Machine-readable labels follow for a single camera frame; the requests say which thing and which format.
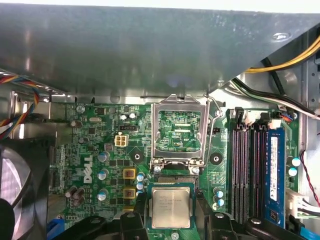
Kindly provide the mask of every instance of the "multicolor wire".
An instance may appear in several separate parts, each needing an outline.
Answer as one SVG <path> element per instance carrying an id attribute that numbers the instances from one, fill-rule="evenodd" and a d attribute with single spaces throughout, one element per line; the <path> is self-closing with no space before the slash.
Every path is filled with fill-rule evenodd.
<path id="1" fill-rule="evenodd" d="M 315 191 L 315 189 L 314 189 L 314 186 L 313 186 L 312 183 L 311 183 L 310 176 L 309 176 L 309 173 L 308 173 L 308 169 L 307 169 L 307 166 L 306 166 L 306 164 L 305 164 L 305 159 L 304 159 L 305 152 L 306 152 L 305 150 L 302 151 L 302 153 L 301 153 L 301 155 L 300 155 L 300 160 L 301 160 L 301 163 L 302 163 L 302 165 L 303 165 L 303 168 L 304 168 L 304 171 L 305 171 L 305 175 L 306 175 L 306 179 L 307 179 L 307 181 L 308 181 L 308 183 L 309 183 L 309 187 L 310 187 L 310 189 L 311 189 L 311 191 L 312 191 L 312 193 L 313 193 L 313 197 L 314 197 L 317 205 L 320 207 L 319 198 L 318 198 L 318 196 L 317 196 L 317 194 L 316 194 L 316 191 Z"/>
<path id="2" fill-rule="evenodd" d="M 19 124 L 23 123 L 26 117 L 29 116 L 34 111 L 34 109 L 39 103 L 39 90 L 37 85 L 34 82 L 27 80 L 21 76 L 7 76 L 0 79 L 0 84 L 5 84 L 5 83 L 19 83 L 19 84 L 27 85 L 32 88 L 34 97 L 33 97 L 33 104 L 29 107 L 29 109 L 25 113 L 19 116 L 15 116 L 15 117 L 0 121 L 0 127 L 6 126 L 12 123 L 12 125 L 9 128 L 7 128 L 4 132 L 0 134 L 0 140 L 7 138 L 16 129 L 16 127 Z"/>

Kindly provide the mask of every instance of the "power connector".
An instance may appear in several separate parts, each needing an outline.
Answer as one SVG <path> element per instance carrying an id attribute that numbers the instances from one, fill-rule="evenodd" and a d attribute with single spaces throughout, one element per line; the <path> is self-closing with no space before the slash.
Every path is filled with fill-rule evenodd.
<path id="1" fill-rule="evenodd" d="M 301 219 L 301 215 L 298 214 L 298 209 L 303 205 L 303 201 L 309 202 L 309 197 L 302 195 L 298 192 L 292 191 L 289 188 L 285 189 L 285 213 L 286 215 L 292 215 L 296 219 Z"/>

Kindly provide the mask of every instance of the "chip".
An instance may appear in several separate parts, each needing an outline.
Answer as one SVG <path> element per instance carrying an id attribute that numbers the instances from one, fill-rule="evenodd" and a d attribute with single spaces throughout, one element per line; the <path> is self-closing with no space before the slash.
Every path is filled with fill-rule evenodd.
<path id="1" fill-rule="evenodd" d="M 125 183 L 125 180 L 123 178 L 118 179 L 118 185 L 123 185 Z"/>
<path id="2" fill-rule="evenodd" d="M 123 198 L 118 198 L 117 199 L 118 204 L 124 204 L 124 199 Z"/>
<path id="3" fill-rule="evenodd" d="M 109 113 L 110 114 L 115 114 L 117 112 L 117 109 L 115 107 L 110 107 L 109 108 Z"/>
<path id="4" fill-rule="evenodd" d="M 106 114 L 106 109 L 103 107 L 97 108 L 96 109 L 96 114 L 98 115 L 105 115 Z"/>
<path id="5" fill-rule="evenodd" d="M 131 185 L 131 179 L 125 179 L 124 180 L 124 185 Z"/>
<path id="6" fill-rule="evenodd" d="M 124 160 L 123 161 L 124 166 L 130 166 L 130 161 L 129 160 Z"/>
<path id="7" fill-rule="evenodd" d="M 123 203 L 124 203 L 125 205 L 130 205 L 131 200 L 130 200 L 130 199 L 125 199 L 125 200 L 123 200 Z"/>
<path id="8" fill-rule="evenodd" d="M 274 220 L 275 222 L 278 221 L 278 213 L 277 213 L 277 212 L 275 212 L 275 211 L 273 211 L 273 210 L 270 209 L 269 216 L 270 216 L 270 218 L 271 218 L 272 220 Z"/>
<path id="9" fill-rule="evenodd" d="M 136 169 L 134 168 L 123 169 L 123 179 L 135 179 L 135 178 L 136 178 Z"/>
<path id="10" fill-rule="evenodd" d="M 116 204 L 116 199 L 115 198 L 111 198 L 110 199 L 110 204 Z"/>
<path id="11" fill-rule="evenodd" d="M 151 189 L 149 214 L 153 229 L 187 229 L 192 216 L 189 187 L 161 187 Z"/>
<path id="12" fill-rule="evenodd" d="M 96 129 L 94 127 L 89 127 L 88 133 L 89 134 L 95 134 L 96 133 Z"/>
<path id="13" fill-rule="evenodd" d="M 104 151 L 112 152 L 114 150 L 114 145 L 112 143 L 105 143 L 104 144 Z"/>
<path id="14" fill-rule="evenodd" d="M 117 185 L 117 179 L 111 179 L 110 185 Z"/>

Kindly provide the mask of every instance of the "red wire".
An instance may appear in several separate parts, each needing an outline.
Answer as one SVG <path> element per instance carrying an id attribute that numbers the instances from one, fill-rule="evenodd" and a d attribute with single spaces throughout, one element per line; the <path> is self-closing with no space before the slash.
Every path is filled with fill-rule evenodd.
<path id="1" fill-rule="evenodd" d="M 314 189 L 314 186 L 313 186 L 312 183 L 311 183 L 310 176 L 309 176 L 309 173 L 308 173 L 308 169 L 307 169 L 307 167 L 306 167 L 306 165 L 305 165 L 304 153 L 305 153 L 305 150 L 302 151 L 302 153 L 301 153 L 301 155 L 300 155 L 300 160 L 301 160 L 301 163 L 302 163 L 302 165 L 303 165 L 303 168 L 304 168 L 304 171 L 305 171 L 305 174 L 306 174 L 306 179 L 307 179 L 307 181 L 308 181 L 308 183 L 309 183 L 309 187 L 310 187 L 310 189 L 311 189 L 311 191 L 312 191 L 312 193 L 313 193 L 313 197 L 314 197 L 316 203 L 318 204 L 318 206 L 320 207 L 319 198 L 318 198 L 318 196 L 317 196 L 317 194 L 316 194 L 316 191 L 315 191 L 315 189 Z"/>

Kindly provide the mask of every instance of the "white connector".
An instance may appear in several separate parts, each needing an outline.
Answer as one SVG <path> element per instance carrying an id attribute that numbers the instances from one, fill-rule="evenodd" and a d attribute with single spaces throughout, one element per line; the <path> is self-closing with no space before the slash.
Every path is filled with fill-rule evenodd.
<path id="1" fill-rule="evenodd" d="M 309 202 L 309 197 L 302 195 L 298 192 L 292 191 L 289 188 L 285 189 L 285 213 L 286 215 L 292 215 L 296 219 L 302 217 L 298 214 L 298 209 L 302 208 L 303 201 Z"/>
<path id="2" fill-rule="evenodd" d="M 271 119 L 271 122 L 268 123 L 270 129 L 277 129 L 281 127 L 281 119 Z"/>

